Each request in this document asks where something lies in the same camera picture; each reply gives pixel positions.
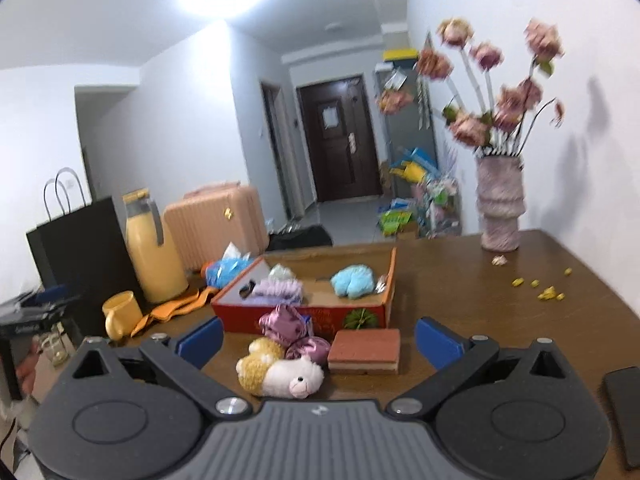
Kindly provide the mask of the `person left hand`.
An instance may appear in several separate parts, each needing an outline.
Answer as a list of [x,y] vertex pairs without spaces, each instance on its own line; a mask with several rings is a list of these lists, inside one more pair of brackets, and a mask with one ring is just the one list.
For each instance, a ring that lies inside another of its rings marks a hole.
[[39,344],[34,342],[27,353],[26,358],[17,365],[16,377],[22,390],[26,393],[32,392],[36,380],[36,367],[40,358]]

